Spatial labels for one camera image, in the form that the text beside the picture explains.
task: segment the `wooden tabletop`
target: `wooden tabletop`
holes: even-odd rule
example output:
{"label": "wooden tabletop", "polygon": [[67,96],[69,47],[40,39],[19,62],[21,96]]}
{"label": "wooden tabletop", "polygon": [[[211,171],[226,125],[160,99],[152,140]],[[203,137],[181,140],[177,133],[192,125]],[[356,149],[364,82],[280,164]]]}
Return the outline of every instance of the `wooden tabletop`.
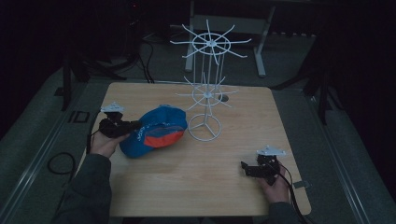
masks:
{"label": "wooden tabletop", "polygon": [[[159,105],[187,110],[195,101],[193,87],[184,84],[113,83],[103,106],[113,102],[125,107],[123,120],[140,119]],[[203,142],[188,131],[174,145],[156,148],[137,158],[119,149],[111,157],[110,184],[113,217],[214,217],[262,216],[268,202],[256,180],[245,176],[241,161],[257,165],[256,150],[273,146],[287,152],[278,159],[301,180],[271,91],[263,87],[222,86],[229,93],[227,105],[212,107],[221,123],[218,138]],[[202,105],[186,111],[187,121],[205,112]],[[105,115],[100,113],[95,123]],[[311,207],[304,188],[295,190],[303,214]]]}

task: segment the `hand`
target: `hand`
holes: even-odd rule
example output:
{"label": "hand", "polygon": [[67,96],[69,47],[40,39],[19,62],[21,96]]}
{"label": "hand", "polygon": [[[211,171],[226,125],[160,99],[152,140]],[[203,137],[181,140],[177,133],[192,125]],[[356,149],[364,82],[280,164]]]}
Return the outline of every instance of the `hand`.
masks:
{"label": "hand", "polygon": [[125,140],[129,134],[125,134],[118,138],[108,138],[101,132],[97,132],[92,137],[91,154],[99,154],[110,158],[116,150],[116,146]]}
{"label": "hand", "polygon": [[[280,165],[280,173],[285,175],[285,168]],[[264,195],[269,203],[289,203],[289,186],[286,181],[279,175],[276,177],[276,181],[273,186],[269,185],[263,178],[258,178],[260,186],[264,191]]]}

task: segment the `person's arm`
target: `person's arm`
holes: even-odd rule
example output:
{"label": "person's arm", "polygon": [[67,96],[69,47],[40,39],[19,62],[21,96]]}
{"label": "person's arm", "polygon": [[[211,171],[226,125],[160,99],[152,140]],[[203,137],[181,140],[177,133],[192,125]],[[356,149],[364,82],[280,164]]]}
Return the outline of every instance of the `person's arm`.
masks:
{"label": "person's arm", "polygon": [[[280,166],[280,173],[285,175],[285,168],[283,166]],[[265,179],[258,178],[257,180],[264,191],[265,198],[270,203],[268,223],[299,223],[298,216],[290,204],[289,187],[286,181],[278,176],[275,183],[270,186]]]}
{"label": "person's arm", "polygon": [[109,158],[117,144],[126,137],[111,139],[100,132],[93,136],[91,153],[86,155],[78,174],[67,188],[52,223],[108,223],[111,203]]}

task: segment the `blue cap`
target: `blue cap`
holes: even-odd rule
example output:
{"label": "blue cap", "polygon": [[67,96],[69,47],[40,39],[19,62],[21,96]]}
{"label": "blue cap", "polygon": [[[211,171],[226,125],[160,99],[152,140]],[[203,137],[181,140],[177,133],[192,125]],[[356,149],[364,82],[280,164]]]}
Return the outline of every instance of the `blue cap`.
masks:
{"label": "blue cap", "polygon": [[156,147],[174,144],[187,129],[186,112],[171,106],[160,105],[146,113],[140,120],[140,130],[120,143],[121,151],[128,157],[137,158]]}

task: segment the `gray carpet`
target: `gray carpet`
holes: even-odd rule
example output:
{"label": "gray carpet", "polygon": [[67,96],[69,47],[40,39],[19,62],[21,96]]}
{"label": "gray carpet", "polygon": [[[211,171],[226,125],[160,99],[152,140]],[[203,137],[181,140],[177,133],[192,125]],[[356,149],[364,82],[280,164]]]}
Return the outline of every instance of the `gray carpet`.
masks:
{"label": "gray carpet", "polygon": [[[175,36],[175,39],[184,38],[184,35]],[[313,40],[304,36],[269,36],[262,55],[266,78],[257,76],[252,50],[235,47],[235,52],[246,54],[247,58],[226,57],[224,84],[264,87],[279,84],[297,73]],[[156,81],[184,82],[184,76],[191,76],[184,72],[185,61],[181,57],[186,54],[187,46],[160,43],[153,44],[153,48],[149,71]],[[145,62],[150,53],[150,46],[143,45],[141,55]],[[120,75],[128,77],[128,82],[142,81],[141,68],[137,64],[120,72]],[[67,111],[61,112],[62,98],[53,96],[56,88],[62,85],[61,74],[58,72],[49,78],[0,143],[2,209],[13,195],[29,162],[43,151],[42,148],[48,148],[43,165],[37,167],[37,175],[31,182],[26,181],[29,186],[21,203],[14,204],[15,213],[11,213],[9,223],[50,222],[68,176],[52,174],[46,164],[59,152],[69,152],[76,158],[76,163],[79,162],[90,121],[102,103],[107,86],[113,81],[94,76],[88,84],[74,82],[73,102]],[[273,93],[302,178],[310,185],[306,189],[312,206],[309,218],[315,223],[392,223],[396,220],[395,203],[379,179],[347,115],[332,106],[332,110],[327,111],[329,124],[322,126],[315,114],[317,104],[301,94],[303,85],[304,81]],[[89,122],[67,122],[73,111],[90,112]],[[71,161],[67,157],[60,157],[53,163],[54,168],[64,171],[70,166]],[[356,207],[360,207],[355,203],[363,209],[356,211]],[[264,217],[253,219],[259,223]],[[190,218],[144,220],[144,223],[170,222],[194,223]],[[120,223],[120,218],[112,218],[111,223]],[[210,223],[210,219],[205,219],[205,223]]]}

